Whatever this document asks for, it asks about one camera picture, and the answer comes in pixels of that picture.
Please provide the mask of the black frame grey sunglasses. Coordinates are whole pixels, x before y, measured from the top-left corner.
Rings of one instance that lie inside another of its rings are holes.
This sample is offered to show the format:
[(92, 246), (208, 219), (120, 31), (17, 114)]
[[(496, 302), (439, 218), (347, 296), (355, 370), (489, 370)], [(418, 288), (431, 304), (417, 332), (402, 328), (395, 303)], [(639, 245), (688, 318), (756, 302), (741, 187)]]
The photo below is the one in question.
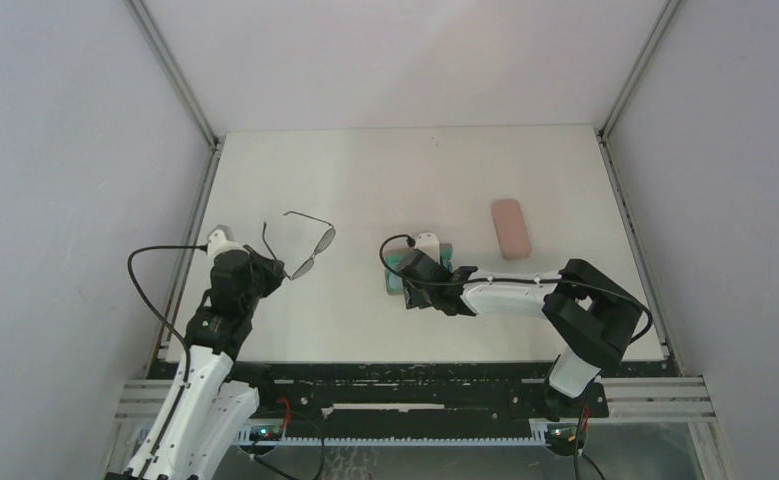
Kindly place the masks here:
[[(272, 227), (269, 227), (268, 221), (263, 222), (261, 239), (270, 258), (282, 264), (286, 279), (295, 281), (312, 270), (316, 257), (335, 240), (337, 229), (331, 222), (308, 213), (289, 210), (282, 216), (288, 217), (288, 220), (278, 218)], [(290, 267), (285, 259), (275, 254), (273, 240), (279, 241), (285, 256), (294, 255), (297, 267)]]

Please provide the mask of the pink glasses case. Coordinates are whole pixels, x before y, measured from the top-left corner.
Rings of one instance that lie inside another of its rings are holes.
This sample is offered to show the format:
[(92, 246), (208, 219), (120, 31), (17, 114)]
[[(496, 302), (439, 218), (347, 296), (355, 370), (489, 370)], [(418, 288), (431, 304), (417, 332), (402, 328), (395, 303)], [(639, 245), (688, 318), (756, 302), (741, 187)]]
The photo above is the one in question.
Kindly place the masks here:
[(498, 199), (490, 207), (501, 256), (504, 260), (525, 260), (532, 244), (520, 203), (515, 199)]

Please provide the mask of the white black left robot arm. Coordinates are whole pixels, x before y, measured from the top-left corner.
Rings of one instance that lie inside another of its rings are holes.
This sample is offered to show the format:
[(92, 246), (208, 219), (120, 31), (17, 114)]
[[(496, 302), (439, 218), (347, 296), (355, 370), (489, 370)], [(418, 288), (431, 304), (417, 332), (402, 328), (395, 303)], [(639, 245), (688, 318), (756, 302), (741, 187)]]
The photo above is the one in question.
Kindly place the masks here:
[(173, 383), (120, 479), (210, 479), (260, 405), (257, 387), (231, 371), (260, 300), (286, 277), (284, 264), (247, 245), (203, 246), (210, 285), (184, 334)]

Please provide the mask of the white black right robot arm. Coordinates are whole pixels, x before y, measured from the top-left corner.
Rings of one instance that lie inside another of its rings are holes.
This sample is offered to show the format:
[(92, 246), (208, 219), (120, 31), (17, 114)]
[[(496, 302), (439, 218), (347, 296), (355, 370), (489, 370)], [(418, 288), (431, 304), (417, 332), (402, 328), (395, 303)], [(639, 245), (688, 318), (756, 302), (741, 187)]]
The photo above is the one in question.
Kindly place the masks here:
[(498, 274), (474, 266), (449, 270), (414, 249), (391, 272), (410, 309), (546, 318), (566, 344), (546, 379), (554, 398), (579, 398), (603, 371), (619, 367), (653, 325), (645, 305), (583, 259), (553, 273)]

